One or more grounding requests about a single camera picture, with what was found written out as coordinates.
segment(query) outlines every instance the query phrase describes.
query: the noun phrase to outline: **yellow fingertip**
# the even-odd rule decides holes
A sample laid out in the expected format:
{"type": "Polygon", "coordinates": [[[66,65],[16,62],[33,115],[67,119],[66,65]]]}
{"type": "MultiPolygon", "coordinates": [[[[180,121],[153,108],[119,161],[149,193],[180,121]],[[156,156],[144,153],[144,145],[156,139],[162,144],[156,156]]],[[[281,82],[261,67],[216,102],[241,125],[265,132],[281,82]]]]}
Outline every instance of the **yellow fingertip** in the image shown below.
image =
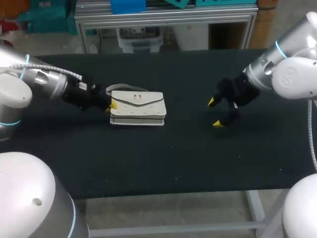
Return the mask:
{"type": "Polygon", "coordinates": [[[224,127],[224,125],[221,125],[221,123],[220,123],[219,120],[216,121],[216,122],[213,124],[213,126],[215,126],[215,127],[224,127]]]}
{"type": "Polygon", "coordinates": [[[118,105],[117,105],[117,103],[115,102],[114,99],[111,99],[111,104],[110,104],[109,107],[113,108],[113,109],[118,109],[118,105]]]}
{"type": "Polygon", "coordinates": [[[214,99],[213,99],[213,97],[210,99],[210,102],[208,103],[208,107],[210,106],[210,104],[211,103],[213,103],[214,102],[214,99]]]}

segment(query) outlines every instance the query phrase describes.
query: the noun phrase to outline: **blue box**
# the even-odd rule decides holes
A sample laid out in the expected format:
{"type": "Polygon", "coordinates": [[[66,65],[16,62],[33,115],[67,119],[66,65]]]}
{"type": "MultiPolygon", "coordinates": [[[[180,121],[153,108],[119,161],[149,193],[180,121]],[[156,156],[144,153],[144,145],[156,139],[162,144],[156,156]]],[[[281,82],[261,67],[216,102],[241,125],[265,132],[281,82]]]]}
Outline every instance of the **blue box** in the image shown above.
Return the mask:
{"type": "Polygon", "coordinates": [[[146,11],[146,0],[111,0],[113,14],[127,14],[146,11]]]}
{"type": "Polygon", "coordinates": [[[196,6],[256,3],[257,0],[196,0],[196,6]]]}
{"type": "Polygon", "coordinates": [[[174,6],[177,6],[181,9],[184,9],[189,2],[189,0],[165,0],[166,2],[169,2],[170,4],[173,4],[174,6]]]}

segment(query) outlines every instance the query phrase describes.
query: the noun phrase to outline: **white bin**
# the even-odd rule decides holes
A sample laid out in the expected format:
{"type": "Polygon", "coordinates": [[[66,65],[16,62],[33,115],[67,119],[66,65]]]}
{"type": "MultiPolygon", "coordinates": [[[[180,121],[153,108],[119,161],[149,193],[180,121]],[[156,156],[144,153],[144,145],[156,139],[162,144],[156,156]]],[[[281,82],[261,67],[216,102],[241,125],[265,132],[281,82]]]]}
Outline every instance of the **white bin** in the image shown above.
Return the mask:
{"type": "Polygon", "coordinates": [[[158,36],[143,39],[122,39],[120,28],[117,28],[117,38],[124,53],[159,52],[161,45],[163,45],[163,31],[161,28],[158,36]]]}

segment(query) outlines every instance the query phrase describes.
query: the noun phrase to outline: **white purse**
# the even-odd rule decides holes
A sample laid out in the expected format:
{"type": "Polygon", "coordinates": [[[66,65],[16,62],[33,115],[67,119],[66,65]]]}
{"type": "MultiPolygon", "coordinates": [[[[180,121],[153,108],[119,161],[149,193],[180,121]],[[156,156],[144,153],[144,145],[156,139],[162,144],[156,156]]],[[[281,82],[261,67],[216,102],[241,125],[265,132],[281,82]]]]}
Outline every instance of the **white purse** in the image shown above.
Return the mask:
{"type": "Polygon", "coordinates": [[[110,123],[118,125],[164,125],[166,107],[162,92],[147,92],[145,89],[118,84],[107,88],[131,88],[142,91],[111,91],[117,109],[110,110],[110,123]]]}

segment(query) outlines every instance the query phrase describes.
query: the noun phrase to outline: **metal table frame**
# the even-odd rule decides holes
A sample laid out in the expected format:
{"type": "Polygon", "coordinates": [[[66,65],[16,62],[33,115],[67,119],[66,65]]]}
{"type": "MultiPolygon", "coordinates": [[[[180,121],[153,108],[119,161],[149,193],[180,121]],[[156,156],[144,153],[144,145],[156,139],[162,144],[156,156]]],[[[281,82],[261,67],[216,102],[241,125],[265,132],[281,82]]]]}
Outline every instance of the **metal table frame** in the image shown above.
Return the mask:
{"type": "Polygon", "coordinates": [[[90,53],[86,30],[109,29],[137,26],[170,26],[193,23],[246,22],[241,49],[249,46],[253,26],[257,16],[256,4],[187,6],[186,9],[174,7],[147,7],[147,11],[134,14],[112,14],[110,1],[78,0],[75,10],[75,23],[86,53],[90,53]]]}
{"type": "Polygon", "coordinates": [[[250,212],[253,218],[253,221],[250,222],[100,229],[90,230],[90,237],[94,238],[255,229],[256,238],[271,238],[274,235],[274,232],[281,225],[282,208],[288,191],[288,189],[282,190],[281,194],[278,196],[267,215],[264,213],[258,191],[245,191],[250,212]]]}

